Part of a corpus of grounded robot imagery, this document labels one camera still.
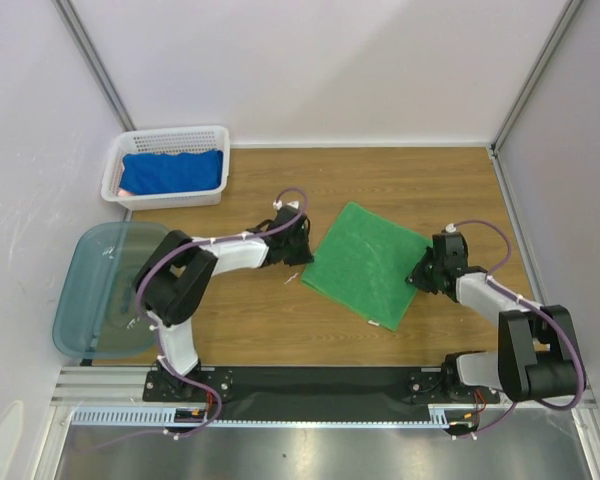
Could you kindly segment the green towel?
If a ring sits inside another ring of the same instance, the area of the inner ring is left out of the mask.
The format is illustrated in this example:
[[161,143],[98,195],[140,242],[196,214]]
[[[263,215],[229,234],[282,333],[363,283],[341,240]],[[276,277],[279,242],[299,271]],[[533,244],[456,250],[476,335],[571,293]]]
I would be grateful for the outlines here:
[[303,284],[390,331],[417,288],[407,278],[431,241],[350,202],[302,274]]

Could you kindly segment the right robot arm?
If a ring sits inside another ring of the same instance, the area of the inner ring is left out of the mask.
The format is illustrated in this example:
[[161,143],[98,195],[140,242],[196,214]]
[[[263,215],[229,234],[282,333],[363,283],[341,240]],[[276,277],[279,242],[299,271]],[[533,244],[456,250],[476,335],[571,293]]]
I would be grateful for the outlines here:
[[443,395],[461,402],[487,387],[521,403],[568,410],[581,400],[586,374],[570,312],[544,306],[504,287],[492,273],[469,264],[468,245],[458,231],[432,236],[406,282],[422,292],[443,294],[497,328],[497,348],[449,354],[440,377]]

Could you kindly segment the blue towel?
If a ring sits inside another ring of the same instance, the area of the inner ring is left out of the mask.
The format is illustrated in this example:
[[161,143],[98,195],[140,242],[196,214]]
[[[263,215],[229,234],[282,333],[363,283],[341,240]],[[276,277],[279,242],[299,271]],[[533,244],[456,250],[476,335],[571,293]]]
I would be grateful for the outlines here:
[[221,184],[223,152],[127,154],[122,164],[119,188],[132,195],[206,191]]

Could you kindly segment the white perforated plastic basket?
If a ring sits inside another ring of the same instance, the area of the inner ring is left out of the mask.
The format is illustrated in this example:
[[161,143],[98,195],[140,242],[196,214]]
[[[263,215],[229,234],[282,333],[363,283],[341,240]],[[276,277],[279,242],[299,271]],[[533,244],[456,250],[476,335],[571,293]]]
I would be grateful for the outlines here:
[[[223,152],[222,181],[216,189],[158,195],[118,195],[123,173],[122,160],[127,154],[202,153],[214,149]],[[105,201],[118,203],[131,211],[215,205],[221,201],[226,187],[229,165],[229,132],[222,126],[126,132],[115,139],[102,181],[101,196]]]

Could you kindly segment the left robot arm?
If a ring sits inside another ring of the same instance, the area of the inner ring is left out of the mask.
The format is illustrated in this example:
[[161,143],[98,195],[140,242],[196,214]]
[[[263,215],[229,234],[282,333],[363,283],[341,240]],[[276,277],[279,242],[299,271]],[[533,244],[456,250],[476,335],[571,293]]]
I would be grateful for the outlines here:
[[136,310],[149,321],[158,348],[143,399],[178,402],[210,395],[200,386],[192,319],[211,279],[278,263],[310,264],[314,257],[309,236],[310,220],[296,202],[277,203],[275,218],[235,236],[204,239],[180,230],[169,232],[133,281]]

